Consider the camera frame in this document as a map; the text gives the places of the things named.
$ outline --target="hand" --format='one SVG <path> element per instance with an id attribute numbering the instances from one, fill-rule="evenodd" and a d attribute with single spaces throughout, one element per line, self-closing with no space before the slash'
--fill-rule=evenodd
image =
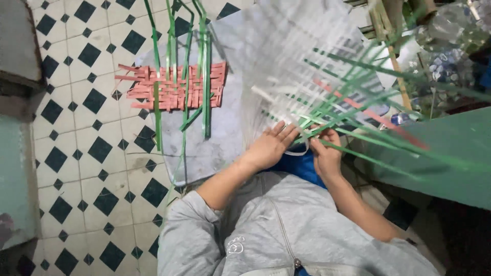
<path id="1" fill-rule="evenodd" d="M 240 157 L 239 162 L 251 168 L 254 173 L 278 163 L 281 155 L 299 134 L 295 125 L 291 124 L 283 129 L 284 126 L 285 122 L 280 121 L 273 129 L 266 129 Z"/>
<path id="2" fill-rule="evenodd" d="M 341 146 L 339 135 L 333 129 L 325 129 L 319 135 L 319 139 Z M 314 151 L 314 168 L 324 182 L 332 182 L 341 175 L 341 151 L 324 146 L 317 138 L 310 140 Z"/>

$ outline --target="person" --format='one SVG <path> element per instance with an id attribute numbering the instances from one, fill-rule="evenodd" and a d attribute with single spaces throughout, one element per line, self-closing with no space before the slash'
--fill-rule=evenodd
<path id="1" fill-rule="evenodd" d="M 159 238 L 158 275 L 437 275 L 342 176 L 341 152 L 319 141 L 341 146 L 334 130 L 310 141 L 327 189 L 263 171 L 299 134 L 284 126 L 267 129 L 233 164 L 171 206 Z"/>

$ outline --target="person's right hand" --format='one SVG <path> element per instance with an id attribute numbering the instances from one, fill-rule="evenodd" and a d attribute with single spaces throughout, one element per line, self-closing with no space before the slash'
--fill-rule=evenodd
<path id="1" fill-rule="evenodd" d="M 339 135 L 333 129 L 325 129 L 319 135 L 323 139 L 336 146 L 341 146 Z M 324 146 L 317 138 L 310 140 L 311 148 L 314 152 L 314 168 L 322 180 L 331 182 L 341 175 L 341 151 L 329 146 Z"/>

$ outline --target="zipper pull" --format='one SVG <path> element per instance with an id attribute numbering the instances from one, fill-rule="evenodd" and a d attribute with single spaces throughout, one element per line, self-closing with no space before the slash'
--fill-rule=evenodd
<path id="1" fill-rule="evenodd" d="M 302 262 L 300 262 L 300 260 L 297 258 L 293 260 L 293 264 L 295 265 L 295 268 L 299 268 L 302 266 Z"/>

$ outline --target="person's left hand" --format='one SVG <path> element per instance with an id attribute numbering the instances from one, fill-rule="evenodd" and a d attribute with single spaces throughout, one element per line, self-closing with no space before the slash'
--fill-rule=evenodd
<path id="1" fill-rule="evenodd" d="M 284 126 L 285 122 L 280 121 L 273 129 L 267 128 L 240 157 L 240 163 L 248 166 L 254 172 L 270 168 L 278 163 L 281 155 L 299 134 L 295 125 L 291 124 L 283 129 Z"/>

